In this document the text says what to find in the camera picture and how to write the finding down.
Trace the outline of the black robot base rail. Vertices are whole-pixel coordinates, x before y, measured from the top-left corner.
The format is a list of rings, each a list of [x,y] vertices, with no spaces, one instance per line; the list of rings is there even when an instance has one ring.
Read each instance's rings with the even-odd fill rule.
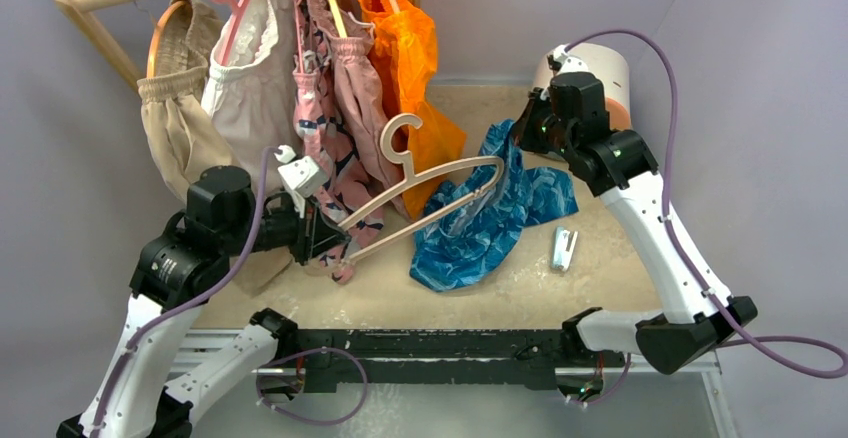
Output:
[[[275,368],[302,371],[307,393],[362,382],[595,393],[601,368],[625,363],[620,352],[579,349],[565,329],[306,329],[270,308],[250,322],[275,339]]]

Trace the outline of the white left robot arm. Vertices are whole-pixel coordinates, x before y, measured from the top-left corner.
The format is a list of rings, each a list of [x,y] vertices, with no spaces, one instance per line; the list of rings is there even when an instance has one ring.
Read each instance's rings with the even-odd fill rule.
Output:
[[[60,423],[58,436],[187,437],[251,370],[304,361],[298,325],[265,309],[228,345],[170,377],[202,308],[250,254],[286,248],[303,262],[347,241],[315,197],[324,171],[304,158],[279,172],[283,188],[271,195],[233,165],[211,167],[190,185],[183,210],[140,252],[122,333],[97,394],[83,413]]]

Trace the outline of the blue leaf-print shorts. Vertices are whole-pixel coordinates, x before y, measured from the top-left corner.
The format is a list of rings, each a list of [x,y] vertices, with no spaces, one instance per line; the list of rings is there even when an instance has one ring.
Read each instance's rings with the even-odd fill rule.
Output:
[[[512,125],[509,119],[491,125],[479,149],[504,161],[495,187],[414,233],[409,275],[432,291],[479,283],[505,261],[524,229],[579,211],[567,172],[525,167]]]

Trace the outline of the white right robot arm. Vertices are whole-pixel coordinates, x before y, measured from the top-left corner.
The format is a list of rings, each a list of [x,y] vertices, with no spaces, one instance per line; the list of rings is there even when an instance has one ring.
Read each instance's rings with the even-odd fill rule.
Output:
[[[602,351],[632,353],[670,375],[757,317],[752,298],[734,295],[710,274],[684,230],[669,237],[676,213],[662,203],[657,160],[637,132],[612,129],[603,84],[592,73],[558,74],[547,88],[533,88],[510,135],[524,151],[563,159],[602,201],[660,299],[658,311],[594,307],[566,320],[561,350],[569,362],[584,365]]]

